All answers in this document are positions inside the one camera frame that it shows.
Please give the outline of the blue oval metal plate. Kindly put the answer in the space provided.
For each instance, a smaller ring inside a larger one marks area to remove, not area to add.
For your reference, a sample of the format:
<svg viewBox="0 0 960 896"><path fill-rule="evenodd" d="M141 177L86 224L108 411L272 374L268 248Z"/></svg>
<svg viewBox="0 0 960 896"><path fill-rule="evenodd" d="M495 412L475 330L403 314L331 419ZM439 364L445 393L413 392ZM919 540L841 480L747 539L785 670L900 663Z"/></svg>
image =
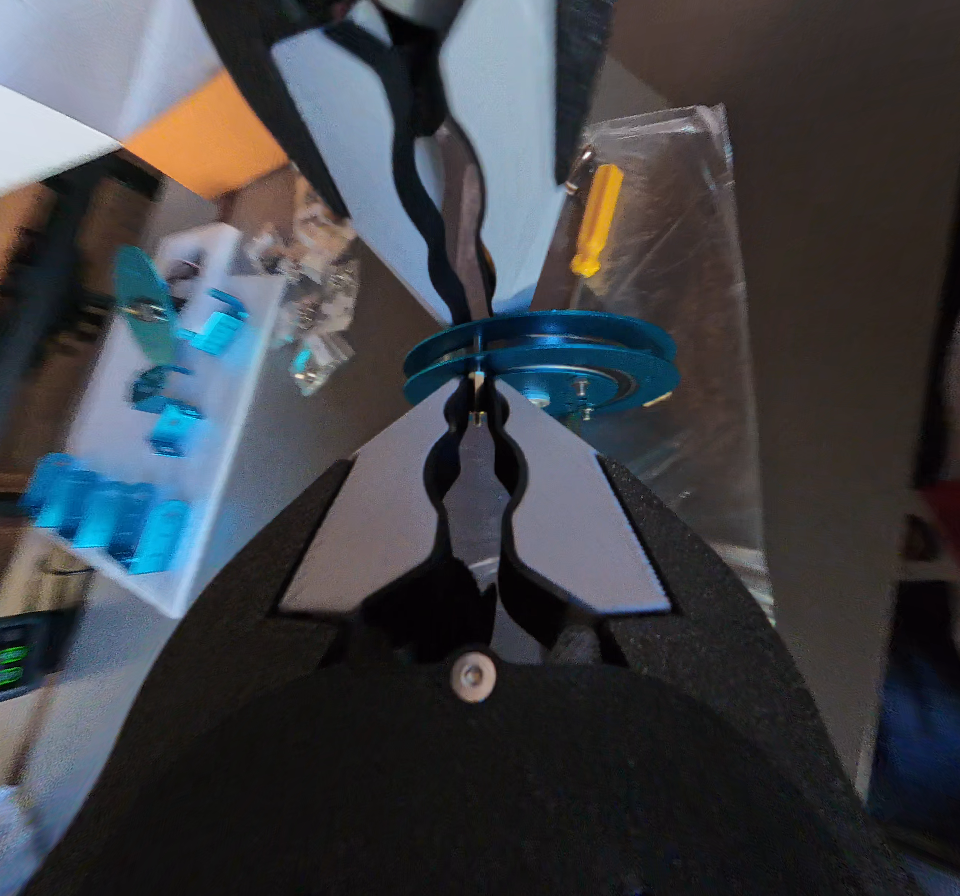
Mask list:
<svg viewBox="0 0 960 896"><path fill-rule="evenodd" d="M156 365L174 364L178 311L167 283L145 251L129 244L117 249L114 292L116 310L146 358Z"/></svg>

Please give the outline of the pile of small screw bags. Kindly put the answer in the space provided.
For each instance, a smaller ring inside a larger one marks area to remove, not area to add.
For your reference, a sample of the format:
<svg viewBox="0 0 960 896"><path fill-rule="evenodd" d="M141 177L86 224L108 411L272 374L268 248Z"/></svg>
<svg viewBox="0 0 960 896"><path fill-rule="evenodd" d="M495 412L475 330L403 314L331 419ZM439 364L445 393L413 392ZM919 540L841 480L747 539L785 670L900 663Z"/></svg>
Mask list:
<svg viewBox="0 0 960 896"><path fill-rule="evenodd" d="M287 352L287 373L310 398L354 356L347 334L361 284L357 237L294 166L272 174L267 188L279 199L247 236L243 257L255 275L282 279L270 347Z"/></svg>

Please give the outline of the grey desk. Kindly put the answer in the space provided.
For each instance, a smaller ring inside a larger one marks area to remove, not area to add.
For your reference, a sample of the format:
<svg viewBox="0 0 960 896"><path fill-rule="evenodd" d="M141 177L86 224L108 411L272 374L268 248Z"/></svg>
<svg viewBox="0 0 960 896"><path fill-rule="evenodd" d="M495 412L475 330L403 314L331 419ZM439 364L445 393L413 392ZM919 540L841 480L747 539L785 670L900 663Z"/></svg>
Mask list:
<svg viewBox="0 0 960 896"><path fill-rule="evenodd" d="M958 0L615 6L627 69L731 125L775 626L600 453L670 613L570 626L539 665L342 653L278 614L331 460L164 631L22 894L917 893L851 776L954 235ZM414 21L388 25L420 136L453 19Z"/></svg>

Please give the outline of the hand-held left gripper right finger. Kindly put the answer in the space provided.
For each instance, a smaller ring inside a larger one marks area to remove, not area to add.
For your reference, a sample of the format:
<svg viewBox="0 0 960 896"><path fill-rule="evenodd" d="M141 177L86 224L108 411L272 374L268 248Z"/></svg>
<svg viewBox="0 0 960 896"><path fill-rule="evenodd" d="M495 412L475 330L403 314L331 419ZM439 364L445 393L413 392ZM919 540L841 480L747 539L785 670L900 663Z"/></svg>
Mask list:
<svg viewBox="0 0 960 896"><path fill-rule="evenodd" d="M497 589L543 647L570 626L665 615L671 599L598 453L502 379L488 393L494 472L509 495Z"/></svg>

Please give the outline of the orange and white cardboard box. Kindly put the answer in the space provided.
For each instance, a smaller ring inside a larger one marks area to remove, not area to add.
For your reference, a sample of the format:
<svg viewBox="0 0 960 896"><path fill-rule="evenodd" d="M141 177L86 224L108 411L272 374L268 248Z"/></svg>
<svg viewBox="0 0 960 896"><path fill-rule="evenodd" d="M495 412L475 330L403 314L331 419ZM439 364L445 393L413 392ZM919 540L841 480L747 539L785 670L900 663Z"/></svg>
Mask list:
<svg viewBox="0 0 960 896"><path fill-rule="evenodd" d="M1 0L2 194L126 149L212 199L285 167L192 0Z"/></svg>

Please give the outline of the yellow tool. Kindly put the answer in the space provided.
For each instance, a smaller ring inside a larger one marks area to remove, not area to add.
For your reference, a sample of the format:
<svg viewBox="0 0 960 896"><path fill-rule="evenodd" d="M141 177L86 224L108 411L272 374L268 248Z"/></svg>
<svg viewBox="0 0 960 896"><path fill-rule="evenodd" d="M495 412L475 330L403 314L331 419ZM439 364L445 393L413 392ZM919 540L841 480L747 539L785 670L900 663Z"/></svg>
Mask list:
<svg viewBox="0 0 960 896"><path fill-rule="evenodd" d="M593 278L601 268L625 174L618 165L606 163L593 177L570 262L571 271L581 280Z"/></svg>

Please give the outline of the blue round turntable base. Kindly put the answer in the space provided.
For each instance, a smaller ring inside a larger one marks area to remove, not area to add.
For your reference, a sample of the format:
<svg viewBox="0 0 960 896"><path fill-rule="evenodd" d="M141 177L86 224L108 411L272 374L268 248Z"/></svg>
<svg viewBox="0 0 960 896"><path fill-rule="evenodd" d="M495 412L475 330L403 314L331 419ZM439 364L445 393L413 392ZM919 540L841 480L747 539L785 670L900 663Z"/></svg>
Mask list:
<svg viewBox="0 0 960 896"><path fill-rule="evenodd" d="M680 383L674 339L644 320L586 310L498 314L444 329L412 349L404 395L417 405L482 374L563 419L648 407Z"/></svg>

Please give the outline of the white foam sheet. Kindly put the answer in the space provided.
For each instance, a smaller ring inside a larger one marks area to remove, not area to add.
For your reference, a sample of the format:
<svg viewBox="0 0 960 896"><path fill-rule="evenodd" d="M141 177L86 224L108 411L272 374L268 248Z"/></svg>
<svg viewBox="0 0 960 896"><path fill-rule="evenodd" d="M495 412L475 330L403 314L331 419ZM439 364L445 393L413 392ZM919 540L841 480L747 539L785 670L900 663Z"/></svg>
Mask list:
<svg viewBox="0 0 960 896"><path fill-rule="evenodd" d="M193 374L171 374L165 394L198 408L204 417L188 455L165 458L150 448L149 436L160 415L134 410L129 393L134 379L156 364L141 351L114 303L108 332L60 452L76 458L76 468L54 491L41 519L43 526L35 527L171 618L183 616L210 579L205 575L205 556L282 299L282 279L236 271L241 242L239 230L216 222L168 236L155 255L147 253L170 289L178 330L198 332L224 307L208 295L209 289L234 295L248 311L245 326L222 356L210 356L178 340L174 364ZM155 488L151 507L168 499L189 504L188 522L170 570L133 576L128 572L130 562L103 550L72 546L93 490L108 481L150 483Z"/></svg>

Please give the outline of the dark device with green display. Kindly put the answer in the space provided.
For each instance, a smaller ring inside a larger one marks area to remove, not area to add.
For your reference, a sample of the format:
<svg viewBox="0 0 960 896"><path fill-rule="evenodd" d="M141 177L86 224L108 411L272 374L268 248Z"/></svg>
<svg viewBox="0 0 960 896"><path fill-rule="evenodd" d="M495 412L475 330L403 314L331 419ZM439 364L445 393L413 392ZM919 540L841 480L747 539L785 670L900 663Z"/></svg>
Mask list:
<svg viewBox="0 0 960 896"><path fill-rule="evenodd" d="M26 696L42 686L54 611L1 618L1 701Z"/></svg>

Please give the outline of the teal multi-hole metal bracket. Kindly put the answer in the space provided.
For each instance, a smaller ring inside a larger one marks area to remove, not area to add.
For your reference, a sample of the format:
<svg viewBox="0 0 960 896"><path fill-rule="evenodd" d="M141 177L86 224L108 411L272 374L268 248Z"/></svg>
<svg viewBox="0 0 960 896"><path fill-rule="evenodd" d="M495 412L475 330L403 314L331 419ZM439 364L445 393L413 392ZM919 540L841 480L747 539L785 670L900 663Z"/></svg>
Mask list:
<svg viewBox="0 0 960 896"><path fill-rule="evenodd" d="M171 374L192 375L193 371L175 364L156 365L143 371L129 388L128 399L131 407L140 412L162 414L168 407L186 406L184 401L165 394Z"/></svg>

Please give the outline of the large clear plastic bag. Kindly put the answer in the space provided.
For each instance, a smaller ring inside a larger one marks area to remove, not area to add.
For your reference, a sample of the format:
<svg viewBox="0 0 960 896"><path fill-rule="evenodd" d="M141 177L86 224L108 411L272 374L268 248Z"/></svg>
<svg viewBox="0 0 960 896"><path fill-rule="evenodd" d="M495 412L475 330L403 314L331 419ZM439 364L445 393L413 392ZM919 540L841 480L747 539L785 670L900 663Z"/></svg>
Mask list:
<svg viewBox="0 0 960 896"><path fill-rule="evenodd" d="M591 176L568 196L533 309L631 316L677 346L671 395L595 415L586 439L627 466L731 566L776 621L734 151L723 103L595 122ZM625 179L599 272L570 271L594 172Z"/></svg>

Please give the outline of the person's blue jeans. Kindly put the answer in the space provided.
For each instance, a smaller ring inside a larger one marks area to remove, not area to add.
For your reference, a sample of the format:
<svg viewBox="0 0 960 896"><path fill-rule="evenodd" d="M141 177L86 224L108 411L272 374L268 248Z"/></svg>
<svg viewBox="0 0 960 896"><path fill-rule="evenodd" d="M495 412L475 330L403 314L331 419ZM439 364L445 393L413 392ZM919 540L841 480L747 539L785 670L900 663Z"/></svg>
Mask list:
<svg viewBox="0 0 960 896"><path fill-rule="evenodd" d="M881 822L958 845L958 687L915 652L887 673L869 806Z"/></svg>

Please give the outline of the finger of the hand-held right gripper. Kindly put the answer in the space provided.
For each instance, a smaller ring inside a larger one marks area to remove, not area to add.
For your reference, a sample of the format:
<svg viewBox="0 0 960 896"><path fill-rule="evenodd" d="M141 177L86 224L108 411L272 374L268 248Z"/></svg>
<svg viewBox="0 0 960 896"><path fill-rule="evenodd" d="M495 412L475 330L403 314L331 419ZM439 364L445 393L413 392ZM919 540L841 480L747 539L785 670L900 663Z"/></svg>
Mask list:
<svg viewBox="0 0 960 896"><path fill-rule="evenodd" d="M403 52L362 25L306 29L270 51L357 235L438 321L466 323L445 221L416 161Z"/></svg>
<svg viewBox="0 0 960 896"><path fill-rule="evenodd" d="M453 119L479 163L496 314L532 303L567 197L556 176L558 0L464 0L440 47Z"/></svg>

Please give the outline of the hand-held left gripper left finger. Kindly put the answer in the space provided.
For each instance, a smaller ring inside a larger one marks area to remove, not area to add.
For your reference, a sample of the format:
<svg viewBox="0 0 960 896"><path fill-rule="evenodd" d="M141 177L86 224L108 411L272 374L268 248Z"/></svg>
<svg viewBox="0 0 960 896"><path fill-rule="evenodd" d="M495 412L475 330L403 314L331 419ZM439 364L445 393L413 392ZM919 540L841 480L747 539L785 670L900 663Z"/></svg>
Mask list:
<svg viewBox="0 0 960 896"><path fill-rule="evenodd" d="M491 644L498 591L454 554L445 506L473 401L451 380L355 454L277 614L334 624L342 653L412 663Z"/></svg>

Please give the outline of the wide blue perforated bracket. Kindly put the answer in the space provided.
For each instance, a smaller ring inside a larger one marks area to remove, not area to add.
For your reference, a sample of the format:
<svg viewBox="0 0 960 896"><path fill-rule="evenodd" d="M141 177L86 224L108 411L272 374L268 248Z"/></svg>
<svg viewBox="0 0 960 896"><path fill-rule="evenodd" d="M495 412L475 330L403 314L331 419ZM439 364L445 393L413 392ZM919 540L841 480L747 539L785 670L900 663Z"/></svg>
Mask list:
<svg viewBox="0 0 960 896"><path fill-rule="evenodd" d="M210 315L200 331L180 328L178 339L194 349L219 357L234 343L249 316L246 305L234 295L218 289L209 289L207 295L223 304L223 308Z"/></svg>

